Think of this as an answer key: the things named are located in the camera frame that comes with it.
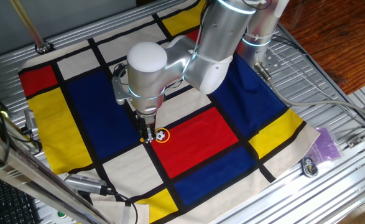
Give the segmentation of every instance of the metal rail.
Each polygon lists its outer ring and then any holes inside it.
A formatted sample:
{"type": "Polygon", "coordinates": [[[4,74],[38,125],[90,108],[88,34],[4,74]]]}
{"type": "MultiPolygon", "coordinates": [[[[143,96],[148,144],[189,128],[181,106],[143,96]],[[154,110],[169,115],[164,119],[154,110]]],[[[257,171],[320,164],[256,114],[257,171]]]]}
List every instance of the metal rail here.
{"type": "MultiPolygon", "coordinates": [[[[6,122],[8,133],[21,138],[6,122]]],[[[26,192],[81,223],[111,223],[97,209],[73,192],[58,176],[32,154],[28,142],[11,143],[9,149],[0,140],[0,179],[26,192]],[[9,150],[7,161],[2,165],[9,150]]]]}

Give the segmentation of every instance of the soccer ball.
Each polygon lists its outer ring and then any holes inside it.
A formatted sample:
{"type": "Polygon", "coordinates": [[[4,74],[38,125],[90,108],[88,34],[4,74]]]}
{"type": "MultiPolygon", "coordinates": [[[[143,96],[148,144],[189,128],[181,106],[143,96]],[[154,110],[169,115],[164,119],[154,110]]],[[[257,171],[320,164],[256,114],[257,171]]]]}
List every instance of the soccer ball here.
{"type": "Polygon", "coordinates": [[[156,139],[159,141],[163,141],[165,138],[164,131],[156,131],[156,139]]]}

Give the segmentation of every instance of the blue fabric patch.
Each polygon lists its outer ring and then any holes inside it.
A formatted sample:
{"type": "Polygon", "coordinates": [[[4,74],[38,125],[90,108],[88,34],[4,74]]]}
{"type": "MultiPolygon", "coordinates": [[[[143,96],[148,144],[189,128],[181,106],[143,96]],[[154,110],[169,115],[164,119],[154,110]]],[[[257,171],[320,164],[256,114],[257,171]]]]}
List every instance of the blue fabric patch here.
{"type": "Polygon", "coordinates": [[[245,137],[286,109],[274,92],[237,54],[224,82],[213,93],[245,137]]]}
{"type": "Polygon", "coordinates": [[[103,71],[71,82],[67,88],[100,159],[139,141],[103,71]]]}
{"type": "Polygon", "coordinates": [[[254,164],[254,159],[241,146],[178,181],[174,186],[187,206],[247,171],[254,164]]]}

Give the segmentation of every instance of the metal bracket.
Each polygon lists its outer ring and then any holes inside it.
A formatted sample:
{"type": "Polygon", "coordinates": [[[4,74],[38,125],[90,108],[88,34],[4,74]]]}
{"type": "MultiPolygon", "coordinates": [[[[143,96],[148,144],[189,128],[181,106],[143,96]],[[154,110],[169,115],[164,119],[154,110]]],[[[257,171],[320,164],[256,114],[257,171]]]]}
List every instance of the metal bracket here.
{"type": "Polygon", "coordinates": [[[353,148],[354,146],[362,142],[362,139],[359,136],[356,136],[355,138],[348,141],[348,145],[350,148],[353,148]]]}
{"type": "Polygon", "coordinates": [[[267,49],[265,55],[262,66],[264,66],[268,73],[276,72],[280,69],[280,63],[277,60],[277,57],[269,49],[267,49]]]}
{"type": "Polygon", "coordinates": [[[124,100],[131,99],[131,97],[121,87],[121,83],[119,83],[119,79],[117,77],[112,78],[112,86],[118,105],[123,105],[124,100]]]}

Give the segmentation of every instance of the black cable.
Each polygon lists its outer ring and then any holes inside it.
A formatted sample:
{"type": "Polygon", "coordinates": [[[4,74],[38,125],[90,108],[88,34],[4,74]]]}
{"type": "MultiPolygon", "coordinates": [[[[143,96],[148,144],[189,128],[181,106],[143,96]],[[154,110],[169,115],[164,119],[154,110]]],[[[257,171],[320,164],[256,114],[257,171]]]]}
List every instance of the black cable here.
{"type": "MultiPolygon", "coordinates": [[[[112,73],[112,76],[113,77],[119,77],[119,78],[121,78],[121,77],[123,77],[126,73],[125,73],[125,71],[126,71],[126,68],[127,67],[127,65],[125,65],[125,64],[123,64],[123,63],[120,63],[120,64],[118,64],[118,65],[116,65],[114,68],[113,68],[113,73],[112,73]]],[[[120,80],[120,84],[122,84],[122,85],[128,85],[127,83],[122,83],[121,82],[121,80],[120,80]]]]}
{"type": "Polygon", "coordinates": [[[265,6],[265,7],[263,7],[263,8],[257,8],[257,7],[255,7],[255,6],[252,6],[252,5],[248,4],[248,3],[247,3],[247,2],[245,2],[244,0],[242,0],[242,2],[243,2],[244,4],[246,4],[246,5],[248,5],[248,6],[252,7],[252,8],[254,8],[254,9],[257,9],[257,10],[264,10],[264,9],[267,9],[267,8],[268,8],[268,7],[272,4],[272,0],[270,0],[269,4],[268,4],[267,6],[265,6]]]}
{"type": "Polygon", "coordinates": [[[32,138],[30,138],[29,140],[24,140],[24,139],[19,139],[15,136],[11,136],[11,137],[13,137],[16,141],[20,141],[20,142],[26,142],[26,143],[33,142],[32,138]]]}
{"type": "Polygon", "coordinates": [[[0,109],[0,120],[1,120],[1,127],[0,127],[0,135],[1,135],[1,139],[6,143],[6,154],[4,156],[2,165],[4,166],[8,160],[8,155],[9,155],[9,135],[8,135],[8,131],[7,131],[7,126],[6,126],[6,122],[4,120],[4,116],[1,113],[1,109],[0,109]]]}
{"type": "Polygon", "coordinates": [[[120,194],[119,192],[113,192],[111,190],[108,190],[107,194],[109,194],[109,195],[118,195],[118,196],[126,199],[126,202],[130,203],[132,205],[132,207],[134,207],[135,214],[136,214],[135,224],[138,223],[138,210],[137,210],[137,207],[135,206],[134,202],[132,202],[129,198],[127,198],[126,196],[120,194]]]}

